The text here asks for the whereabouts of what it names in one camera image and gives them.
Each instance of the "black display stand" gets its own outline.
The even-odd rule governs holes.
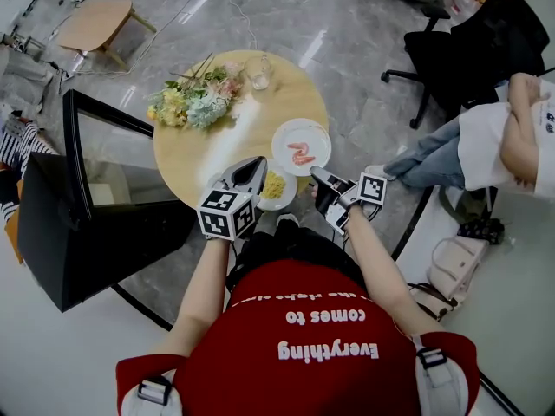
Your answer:
[[[180,248],[196,220],[195,210],[169,189],[162,201],[95,206],[79,114],[153,138],[152,125],[69,90],[63,97],[67,155],[31,155],[20,204],[19,250],[61,311]]]

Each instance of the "gray tile floor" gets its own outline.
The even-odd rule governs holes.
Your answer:
[[[145,120],[146,94],[162,88],[170,70],[185,71],[206,56],[231,49],[254,48],[247,22],[228,0],[133,0],[139,15],[158,29],[177,17],[158,34],[152,48],[128,75],[79,75],[64,84],[63,92],[76,88],[97,100]],[[306,70],[320,90],[330,117],[333,154],[329,169],[344,178],[358,178],[370,163],[394,157],[438,127],[442,111],[430,103],[418,131],[408,127],[415,115],[421,87],[410,81],[380,81],[385,68],[411,70],[403,50],[403,35],[422,30],[426,19],[415,3],[405,0],[234,0],[251,19],[258,49],[279,54]],[[54,27],[70,13],[66,6],[31,15],[28,25],[46,40]],[[131,20],[114,41],[124,60],[134,63],[152,38]],[[74,54],[49,44],[45,58],[64,68],[76,65]],[[82,70],[117,71],[103,56],[88,55]],[[62,99],[50,87],[39,123],[63,152]],[[397,245],[414,213],[421,192],[400,183],[388,187],[384,209],[373,224],[389,251]],[[291,206],[302,224],[331,235],[317,214],[308,192]],[[261,226],[271,228],[275,217]],[[180,250],[124,280],[121,285],[150,309],[170,322],[175,320],[204,238],[197,228]]]

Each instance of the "black office chair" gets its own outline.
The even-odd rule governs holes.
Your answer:
[[[426,29],[404,37],[416,73],[388,69],[382,74],[385,82],[395,75],[424,84],[418,114],[410,121],[414,129],[430,95],[451,120],[461,106],[495,101],[495,86],[514,73],[541,75],[545,70],[541,53],[549,36],[524,0],[486,0],[450,34],[432,31],[440,18],[450,18],[444,9],[425,6],[422,13],[429,18]]]

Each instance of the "white plate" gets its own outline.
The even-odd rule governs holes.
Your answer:
[[[304,142],[308,144],[309,156],[315,159],[306,165],[297,166],[293,163],[295,149],[288,148],[290,143]],[[271,153],[285,171],[296,176],[310,176],[310,168],[314,165],[324,168],[330,160],[331,141],[328,133],[318,123],[310,119],[293,119],[285,122],[274,133],[271,140]]]
[[[263,198],[260,196],[258,208],[264,211],[283,210],[297,195],[297,178],[286,172],[276,160],[268,160],[268,171],[273,171],[285,179],[284,192],[280,198]]]

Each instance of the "glass cup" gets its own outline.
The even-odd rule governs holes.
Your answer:
[[[271,64],[266,54],[252,57],[245,63],[246,76],[251,81],[252,88],[260,91],[270,85]]]

